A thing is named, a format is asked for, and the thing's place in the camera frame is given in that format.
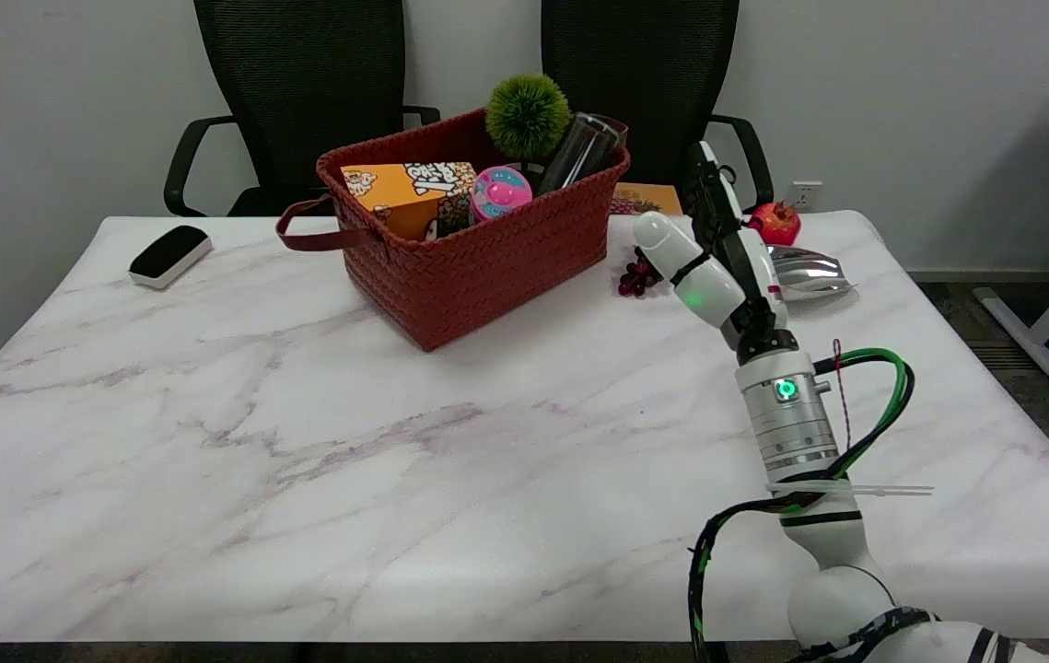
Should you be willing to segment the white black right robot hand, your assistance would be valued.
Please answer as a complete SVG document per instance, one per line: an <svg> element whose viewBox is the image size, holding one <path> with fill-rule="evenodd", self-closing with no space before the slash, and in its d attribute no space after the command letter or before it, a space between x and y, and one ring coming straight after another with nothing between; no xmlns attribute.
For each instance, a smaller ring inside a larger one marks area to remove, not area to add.
<svg viewBox="0 0 1049 663"><path fill-rule="evenodd" d="M683 229L649 211L631 226L635 244L698 319L718 328L744 366L756 357L798 350L771 255L746 223L709 143L689 147L677 193L690 218Z"/></svg>

